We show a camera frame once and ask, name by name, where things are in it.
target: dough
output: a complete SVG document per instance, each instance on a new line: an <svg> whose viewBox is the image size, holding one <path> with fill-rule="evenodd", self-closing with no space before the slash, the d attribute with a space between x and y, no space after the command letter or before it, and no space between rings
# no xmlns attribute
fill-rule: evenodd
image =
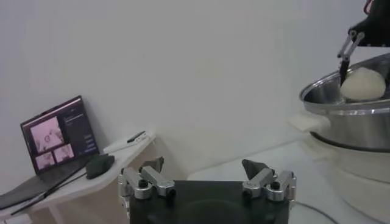
<svg viewBox="0 0 390 224"><path fill-rule="evenodd" d="M352 100L372 100L381 98L386 91L386 83L376 71L359 68L351 73L341 85L342 96Z"/></svg>

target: bowl rim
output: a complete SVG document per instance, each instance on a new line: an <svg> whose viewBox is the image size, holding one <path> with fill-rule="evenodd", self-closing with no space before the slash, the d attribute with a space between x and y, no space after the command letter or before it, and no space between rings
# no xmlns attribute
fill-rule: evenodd
<svg viewBox="0 0 390 224"><path fill-rule="evenodd" d="M350 66L348 72L352 72L360 67L369 66L373 63L385 60L388 60L390 62L390 53L379 55L377 57L358 62ZM338 78L339 76L340 75L338 71L335 71L304 87L304 89L301 90L301 92L299 93L299 99L304 103L305 108L316 114L364 115L390 113L390 99L382 99L369 102L354 102L347 103L344 105L335 105L330 103L313 103L305 100L305 97L310 91L333 79Z"/></svg>

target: stainless steel bowl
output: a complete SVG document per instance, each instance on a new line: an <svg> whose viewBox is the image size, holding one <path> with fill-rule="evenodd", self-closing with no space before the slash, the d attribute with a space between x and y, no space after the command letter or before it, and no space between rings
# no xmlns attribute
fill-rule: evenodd
<svg viewBox="0 0 390 224"><path fill-rule="evenodd" d="M390 77L390 54L352 65L349 73L365 67ZM355 150L390 152L390 88L377 100L352 101L340 94L340 77L333 72L300 93L305 109L327 117L330 127L313 133L329 144Z"/></svg>

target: video call on screen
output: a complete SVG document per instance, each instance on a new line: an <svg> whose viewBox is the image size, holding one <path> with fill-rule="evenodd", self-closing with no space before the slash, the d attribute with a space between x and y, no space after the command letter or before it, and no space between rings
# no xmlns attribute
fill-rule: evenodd
<svg viewBox="0 0 390 224"><path fill-rule="evenodd" d="M97 150L82 101L23 127L38 170Z"/></svg>

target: laptop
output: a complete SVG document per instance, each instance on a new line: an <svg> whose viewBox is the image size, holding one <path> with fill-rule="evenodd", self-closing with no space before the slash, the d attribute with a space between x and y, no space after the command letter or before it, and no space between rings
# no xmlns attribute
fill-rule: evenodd
<svg viewBox="0 0 390 224"><path fill-rule="evenodd" d="M62 184L99 154L81 96L21 125L36 175L0 195L0 209L30 200Z"/></svg>

